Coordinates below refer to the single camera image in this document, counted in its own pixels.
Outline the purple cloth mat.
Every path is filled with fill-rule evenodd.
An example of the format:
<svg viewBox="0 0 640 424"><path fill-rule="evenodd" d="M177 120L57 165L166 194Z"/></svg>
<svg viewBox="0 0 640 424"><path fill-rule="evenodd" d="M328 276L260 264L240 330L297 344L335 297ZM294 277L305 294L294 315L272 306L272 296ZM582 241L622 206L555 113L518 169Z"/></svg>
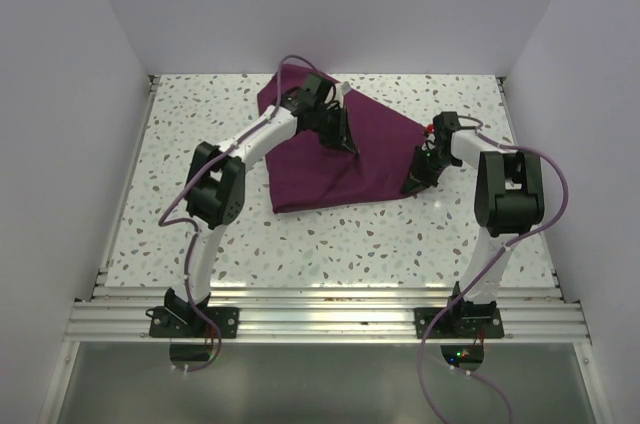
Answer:
<svg viewBox="0 0 640 424"><path fill-rule="evenodd" d="M357 154L328 149L304 131L266 155L274 213L406 197L401 188L424 126L358 91L347 94L346 109Z"/></svg>

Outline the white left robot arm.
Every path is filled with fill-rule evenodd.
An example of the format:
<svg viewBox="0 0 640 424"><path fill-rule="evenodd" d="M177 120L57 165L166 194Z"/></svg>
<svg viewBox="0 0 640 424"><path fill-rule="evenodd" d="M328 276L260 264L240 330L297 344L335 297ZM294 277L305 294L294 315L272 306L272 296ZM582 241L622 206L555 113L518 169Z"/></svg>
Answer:
<svg viewBox="0 0 640 424"><path fill-rule="evenodd" d="M286 92L277 76L276 91L275 101L255 124L218 145L202 142L196 147L185 187L159 219L161 227L185 223L193 228L181 282L164 298L173 325L185 336L201 334L208 323L204 308L211 294L213 259L203 255L193 261L196 244L204 239L207 249L218 249L226 228L244 207L251 168L271 150L306 131L315 133L329 149L358 152L345 104L349 83L334 83L311 72L302 85ZM208 230L204 237L202 229Z"/></svg>

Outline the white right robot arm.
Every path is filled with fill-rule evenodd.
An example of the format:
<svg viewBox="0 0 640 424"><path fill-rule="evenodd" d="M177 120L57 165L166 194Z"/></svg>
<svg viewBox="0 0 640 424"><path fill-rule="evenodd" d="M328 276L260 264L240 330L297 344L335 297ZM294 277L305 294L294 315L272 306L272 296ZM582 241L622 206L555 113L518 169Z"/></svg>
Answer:
<svg viewBox="0 0 640 424"><path fill-rule="evenodd" d="M515 246L513 240L539 224L545 212L540 157L530 151L501 150L478 130L461 124L455 112L441 112L414 150L401 192L415 194L438 185L449 167L476 170L474 215L479 234L471 261L454 285L455 303L445 313L451 333L468 336L481 315L496 307L499 285Z"/></svg>

